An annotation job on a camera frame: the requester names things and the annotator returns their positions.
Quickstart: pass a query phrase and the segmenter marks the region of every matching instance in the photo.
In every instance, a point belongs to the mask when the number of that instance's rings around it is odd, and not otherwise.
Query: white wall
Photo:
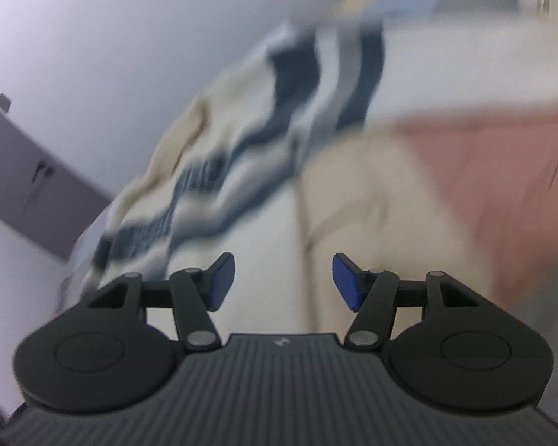
[[[0,406],[22,403],[12,374],[18,343],[51,318],[64,263],[0,221]]]
[[[0,92],[25,132],[116,193],[223,67],[337,1],[0,0]]]

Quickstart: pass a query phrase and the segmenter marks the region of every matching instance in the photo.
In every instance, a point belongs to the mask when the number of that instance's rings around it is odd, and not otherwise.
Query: white logo
[[[275,345],[278,345],[279,347],[283,347],[284,345],[289,344],[289,339],[286,337],[281,338],[281,340],[276,340],[275,341]]]

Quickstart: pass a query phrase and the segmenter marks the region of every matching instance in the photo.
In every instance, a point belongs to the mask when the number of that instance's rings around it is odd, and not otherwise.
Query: silver screw
[[[217,336],[213,332],[209,332],[208,330],[195,330],[188,334],[186,340],[190,345],[194,345],[195,347],[206,347],[207,345],[211,345]]]
[[[353,345],[367,347],[378,342],[378,335],[370,330],[356,330],[355,332],[349,334],[349,341]]]

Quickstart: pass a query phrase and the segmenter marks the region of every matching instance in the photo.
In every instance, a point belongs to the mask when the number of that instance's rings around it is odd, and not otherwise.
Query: pink fabric patch
[[[495,301],[517,303],[558,262],[558,106],[402,123],[441,196],[490,256]]]

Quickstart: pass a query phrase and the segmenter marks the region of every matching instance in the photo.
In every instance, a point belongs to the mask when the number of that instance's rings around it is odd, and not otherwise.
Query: ribbed black surface
[[[92,417],[31,409],[3,438],[13,446],[546,446],[558,444],[558,430],[533,409],[489,418],[432,409],[377,357],[347,352],[332,335],[236,335],[222,350],[190,356],[141,404]]]

